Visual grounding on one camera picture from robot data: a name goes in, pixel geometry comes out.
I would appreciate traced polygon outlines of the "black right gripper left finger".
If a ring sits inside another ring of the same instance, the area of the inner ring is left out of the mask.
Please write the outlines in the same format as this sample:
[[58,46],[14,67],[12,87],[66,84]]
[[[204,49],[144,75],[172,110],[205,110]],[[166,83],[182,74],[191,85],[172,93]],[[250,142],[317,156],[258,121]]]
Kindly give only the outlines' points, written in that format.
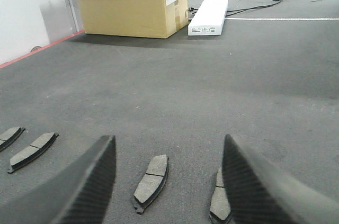
[[115,136],[102,136],[57,176],[1,206],[1,223],[102,223],[116,162]]

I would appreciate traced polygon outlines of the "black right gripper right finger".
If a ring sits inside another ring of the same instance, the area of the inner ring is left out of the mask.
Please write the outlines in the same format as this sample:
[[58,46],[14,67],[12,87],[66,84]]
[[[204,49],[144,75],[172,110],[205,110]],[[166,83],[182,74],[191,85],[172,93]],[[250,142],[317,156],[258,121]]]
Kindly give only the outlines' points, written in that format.
[[235,223],[338,223],[338,202],[225,135],[222,179]]

